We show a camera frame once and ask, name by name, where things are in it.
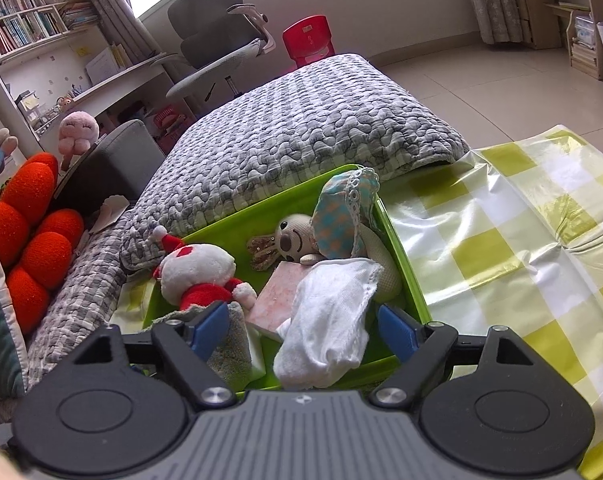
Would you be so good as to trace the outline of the beige bunny plush doll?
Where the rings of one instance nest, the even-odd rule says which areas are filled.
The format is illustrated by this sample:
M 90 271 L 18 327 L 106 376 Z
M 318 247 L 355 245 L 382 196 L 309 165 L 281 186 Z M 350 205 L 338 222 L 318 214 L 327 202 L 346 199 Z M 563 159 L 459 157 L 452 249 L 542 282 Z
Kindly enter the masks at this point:
M 290 214 L 274 232 L 247 242 L 254 270 L 264 271 L 282 260 L 312 266 L 324 259 L 365 257 L 382 267 L 374 299 L 379 304 L 399 296 L 397 264 L 373 230 L 373 206 L 379 176 L 358 167 L 331 177 L 323 186 L 312 214 Z

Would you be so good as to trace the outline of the yellow white checkered tablecloth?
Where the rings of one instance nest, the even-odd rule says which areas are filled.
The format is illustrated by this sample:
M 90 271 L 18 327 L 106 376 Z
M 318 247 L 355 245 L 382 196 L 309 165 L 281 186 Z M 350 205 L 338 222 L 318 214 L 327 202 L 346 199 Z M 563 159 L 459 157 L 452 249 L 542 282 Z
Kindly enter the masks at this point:
M 590 403 L 603 479 L 603 154 L 567 127 L 455 156 L 364 157 L 429 313 L 514 328 Z

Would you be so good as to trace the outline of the grey office chair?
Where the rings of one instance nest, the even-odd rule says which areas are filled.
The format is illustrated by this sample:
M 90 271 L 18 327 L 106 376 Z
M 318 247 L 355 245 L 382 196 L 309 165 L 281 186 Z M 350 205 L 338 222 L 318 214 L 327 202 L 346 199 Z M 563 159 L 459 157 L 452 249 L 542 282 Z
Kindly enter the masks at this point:
M 181 51 L 161 55 L 155 63 L 187 65 L 194 70 L 169 89 L 166 98 L 172 102 L 199 90 L 211 94 L 220 81 L 238 98 L 243 92 L 233 80 L 236 70 L 276 48 L 266 28 L 266 14 L 244 0 L 174 0 L 168 18 L 181 39 Z

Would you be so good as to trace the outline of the red plastic stool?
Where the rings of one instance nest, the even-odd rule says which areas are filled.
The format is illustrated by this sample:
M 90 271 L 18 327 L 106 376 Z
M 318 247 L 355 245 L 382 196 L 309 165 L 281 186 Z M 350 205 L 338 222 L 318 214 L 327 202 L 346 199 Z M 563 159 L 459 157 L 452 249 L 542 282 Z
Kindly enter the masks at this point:
M 323 14 L 307 16 L 290 25 L 284 30 L 282 39 L 297 68 L 335 54 L 330 24 Z

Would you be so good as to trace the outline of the grey sofa with quilted cover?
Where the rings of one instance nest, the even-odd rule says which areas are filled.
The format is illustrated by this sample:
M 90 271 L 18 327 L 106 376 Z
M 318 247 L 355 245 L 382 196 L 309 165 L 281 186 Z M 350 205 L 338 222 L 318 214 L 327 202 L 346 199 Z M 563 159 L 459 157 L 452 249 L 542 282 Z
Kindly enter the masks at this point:
M 133 206 L 163 162 L 144 122 L 133 119 L 100 138 L 62 178 L 54 204 L 82 214 L 85 230 L 65 281 L 29 339 L 29 387 L 111 318 L 126 281 L 119 250 L 132 210 L 100 231 L 91 229 L 109 197 L 122 196 Z

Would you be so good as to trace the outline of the white cloth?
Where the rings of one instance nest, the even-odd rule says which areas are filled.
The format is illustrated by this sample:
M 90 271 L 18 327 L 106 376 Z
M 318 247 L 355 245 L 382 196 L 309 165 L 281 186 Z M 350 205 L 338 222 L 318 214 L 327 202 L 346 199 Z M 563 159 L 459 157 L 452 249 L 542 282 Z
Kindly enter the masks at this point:
M 383 267 L 371 259 L 324 260 L 297 286 L 273 371 L 286 390 L 325 389 L 359 367 L 367 308 Z

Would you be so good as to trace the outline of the pink plush toy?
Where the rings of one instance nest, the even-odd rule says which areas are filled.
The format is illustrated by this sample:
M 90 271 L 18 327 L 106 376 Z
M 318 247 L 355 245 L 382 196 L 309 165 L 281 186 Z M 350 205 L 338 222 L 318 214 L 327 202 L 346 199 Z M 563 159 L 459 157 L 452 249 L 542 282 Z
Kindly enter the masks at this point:
M 90 151 L 100 135 L 100 127 L 95 118 L 77 110 L 68 114 L 59 125 L 58 150 L 62 154 L 62 171 L 67 171 L 74 156 L 82 156 Z

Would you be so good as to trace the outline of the wooden desk with shelves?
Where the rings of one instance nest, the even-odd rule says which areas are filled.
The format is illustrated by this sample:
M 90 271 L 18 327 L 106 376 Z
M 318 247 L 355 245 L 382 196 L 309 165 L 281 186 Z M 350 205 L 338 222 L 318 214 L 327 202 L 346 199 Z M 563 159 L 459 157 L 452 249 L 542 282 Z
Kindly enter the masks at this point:
M 603 42 L 597 30 L 579 32 L 577 20 L 603 22 L 603 0 L 524 0 L 522 23 L 537 49 L 567 47 L 569 65 L 603 80 Z

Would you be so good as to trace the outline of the grey green towel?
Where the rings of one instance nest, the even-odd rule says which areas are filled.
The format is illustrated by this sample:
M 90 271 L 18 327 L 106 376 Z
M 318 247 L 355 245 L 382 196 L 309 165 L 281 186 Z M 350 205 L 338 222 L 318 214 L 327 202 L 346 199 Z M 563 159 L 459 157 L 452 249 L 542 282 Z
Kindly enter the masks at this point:
M 236 393 L 244 390 L 253 380 L 264 375 L 264 364 L 259 340 L 254 338 L 248 330 L 243 310 L 234 301 L 226 302 L 226 304 L 230 311 L 230 329 L 224 341 L 210 356 L 207 364 Z M 185 311 L 166 314 L 152 322 L 146 328 L 146 332 L 149 333 L 150 338 L 150 330 L 158 323 L 169 320 L 192 321 L 207 307 L 193 304 Z

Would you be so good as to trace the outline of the white red santa plush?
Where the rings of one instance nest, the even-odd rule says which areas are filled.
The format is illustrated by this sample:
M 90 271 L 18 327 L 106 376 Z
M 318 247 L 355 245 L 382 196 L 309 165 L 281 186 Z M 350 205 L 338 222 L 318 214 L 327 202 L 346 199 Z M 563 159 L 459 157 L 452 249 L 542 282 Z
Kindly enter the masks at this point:
M 215 301 L 236 301 L 245 310 L 254 307 L 257 292 L 236 278 L 235 260 L 221 247 L 185 244 L 163 226 L 156 226 L 150 238 L 166 252 L 152 277 L 172 306 L 185 311 L 193 304 L 207 307 Z

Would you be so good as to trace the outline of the grey quilted ottoman cushion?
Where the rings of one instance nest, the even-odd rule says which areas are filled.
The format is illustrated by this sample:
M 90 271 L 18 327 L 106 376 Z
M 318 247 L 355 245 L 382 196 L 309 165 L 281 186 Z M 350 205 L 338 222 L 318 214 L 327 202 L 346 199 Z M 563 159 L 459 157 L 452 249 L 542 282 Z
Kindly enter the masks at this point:
M 356 164 L 387 181 L 469 151 L 463 136 L 362 56 L 340 54 L 274 79 L 183 133 L 126 222 L 122 266 L 155 266 L 158 224 L 185 236 Z

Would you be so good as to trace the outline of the white paper scrap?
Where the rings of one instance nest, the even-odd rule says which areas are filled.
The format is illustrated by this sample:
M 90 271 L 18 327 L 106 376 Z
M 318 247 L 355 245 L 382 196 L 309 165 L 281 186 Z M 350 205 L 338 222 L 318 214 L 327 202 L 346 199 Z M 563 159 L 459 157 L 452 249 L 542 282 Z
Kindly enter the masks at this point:
M 96 234 L 116 223 L 129 208 L 130 202 L 123 195 L 111 195 L 100 206 L 100 213 L 93 224 L 90 234 Z

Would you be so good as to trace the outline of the white bookshelf with books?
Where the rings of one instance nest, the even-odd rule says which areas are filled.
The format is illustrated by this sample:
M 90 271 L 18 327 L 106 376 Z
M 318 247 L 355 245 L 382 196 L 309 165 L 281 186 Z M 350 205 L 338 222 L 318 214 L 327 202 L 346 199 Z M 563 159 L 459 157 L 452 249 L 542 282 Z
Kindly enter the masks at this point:
M 60 98 L 107 130 L 136 101 L 158 112 L 163 54 L 130 0 L 0 0 L 0 123 L 30 156 L 54 146 Z

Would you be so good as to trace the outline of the orange carrot plush pillow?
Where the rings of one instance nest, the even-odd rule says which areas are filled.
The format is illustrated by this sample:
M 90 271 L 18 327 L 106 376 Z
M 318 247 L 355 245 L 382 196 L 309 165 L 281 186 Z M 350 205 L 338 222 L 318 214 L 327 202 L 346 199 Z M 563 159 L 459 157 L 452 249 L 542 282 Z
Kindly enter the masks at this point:
M 52 208 L 58 160 L 50 153 L 29 159 L 0 196 L 0 263 L 17 323 L 31 334 L 64 284 L 84 233 L 81 214 Z

